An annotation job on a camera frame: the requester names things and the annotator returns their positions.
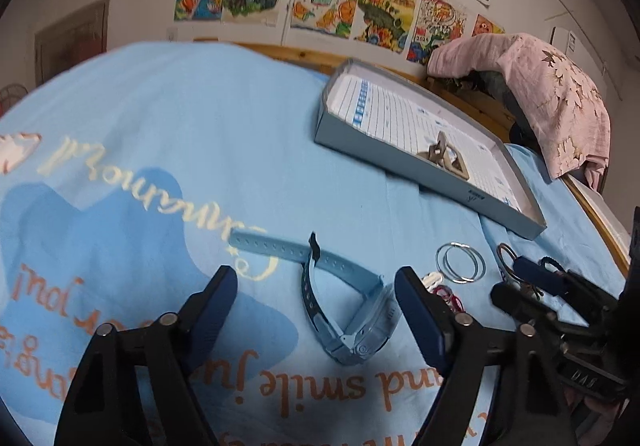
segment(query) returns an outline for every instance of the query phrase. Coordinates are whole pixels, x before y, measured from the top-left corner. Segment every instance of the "fan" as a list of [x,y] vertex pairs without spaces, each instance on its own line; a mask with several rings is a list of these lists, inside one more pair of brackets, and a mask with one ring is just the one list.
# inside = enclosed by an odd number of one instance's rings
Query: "fan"
[[27,89],[18,83],[12,83],[0,89],[0,116],[27,95]]

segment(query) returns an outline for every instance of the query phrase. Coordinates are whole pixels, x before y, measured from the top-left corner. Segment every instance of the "light blue bedsheet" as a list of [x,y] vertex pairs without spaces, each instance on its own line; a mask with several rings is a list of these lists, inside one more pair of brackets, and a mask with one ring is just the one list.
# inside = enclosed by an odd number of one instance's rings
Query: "light blue bedsheet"
[[[564,184],[548,184],[540,159],[510,148],[548,222],[527,242],[316,145],[325,81],[234,46],[143,43],[62,74],[0,119],[8,160],[0,179],[0,394],[34,444],[52,444],[73,367],[98,323],[130,328],[177,310],[221,264],[239,273],[238,299],[193,381],[219,438],[245,446],[412,442],[439,379],[404,319],[372,360],[338,365],[306,320],[300,267],[230,248],[235,226],[300,241],[315,231],[321,247],[388,282],[406,265],[423,276],[435,269],[438,246],[464,242],[488,271],[477,284],[452,287],[485,325],[512,327],[488,299],[500,280],[493,250],[503,241],[620,292],[606,246]],[[345,318],[353,293],[328,276],[318,283],[321,301]],[[561,315],[574,318],[565,308]],[[492,374],[467,445],[480,438]]]

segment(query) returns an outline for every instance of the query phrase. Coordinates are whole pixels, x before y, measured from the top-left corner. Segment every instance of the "printed form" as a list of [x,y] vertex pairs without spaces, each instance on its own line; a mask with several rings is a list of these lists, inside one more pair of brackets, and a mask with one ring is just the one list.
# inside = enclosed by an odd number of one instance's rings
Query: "printed form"
[[329,112],[370,137],[413,155],[428,152],[444,132],[465,161],[469,182],[520,211],[491,151],[455,126],[390,90],[347,74],[327,105]]

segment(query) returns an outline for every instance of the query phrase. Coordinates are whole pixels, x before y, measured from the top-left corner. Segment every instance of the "smartwatch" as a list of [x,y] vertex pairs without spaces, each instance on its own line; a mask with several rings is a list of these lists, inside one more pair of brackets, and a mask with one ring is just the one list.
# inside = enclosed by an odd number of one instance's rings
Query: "smartwatch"
[[[363,363],[393,334],[401,314],[393,283],[385,285],[380,275],[335,253],[321,251],[315,233],[311,233],[308,244],[299,244],[234,228],[228,243],[243,251],[302,264],[300,291],[306,314],[322,347],[337,362],[343,365]],[[362,296],[362,304],[344,330],[318,303],[316,268],[337,276]]]

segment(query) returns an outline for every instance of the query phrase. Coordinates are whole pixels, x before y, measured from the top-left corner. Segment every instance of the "wooden bed frame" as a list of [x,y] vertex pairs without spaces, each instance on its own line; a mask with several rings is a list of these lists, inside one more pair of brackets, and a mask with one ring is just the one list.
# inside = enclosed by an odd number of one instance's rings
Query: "wooden bed frame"
[[[218,38],[194,38],[193,41],[218,42],[220,40],[218,40]],[[245,47],[247,49],[251,49],[255,52],[273,58],[274,60],[299,65],[327,75],[333,74],[335,68],[340,66],[343,61],[349,58],[348,56],[343,55],[330,54],[308,49],[300,49],[296,47],[286,47],[282,45],[268,45],[259,43],[234,44]],[[430,90],[437,96],[444,99],[446,102],[462,110],[462,112],[464,112],[470,118],[482,124],[482,126],[491,131],[492,134],[499,137],[502,142],[509,142],[509,130],[511,128],[510,116],[505,116],[504,112],[498,111],[495,109],[495,107],[491,107],[489,105],[478,105],[477,103],[475,105],[470,104],[468,101],[462,100],[455,94],[452,94],[448,90],[445,90],[435,80],[433,80],[432,78],[427,78],[427,76],[416,77],[389,67],[385,68],[409,81],[412,81],[413,83],[424,87],[427,90]],[[601,238],[603,239],[604,243],[606,244],[607,248],[609,249],[609,252],[613,257],[613,261],[618,266],[618,269],[620,270],[622,275],[626,278],[628,274],[628,258],[626,257],[626,254],[628,250],[620,249],[618,247],[613,237],[609,233],[609,230],[605,227],[602,220],[600,220],[600,217],[591,208],[580,191],[573,184],[571,184],[570,181],[566,180],[565,178],[562,178],[562,180],[567,185],[571,193],[574,194],[576,200],[585,211],[585,213],[587,213],[587,216],[589,217],[596,230],[600,234]]]

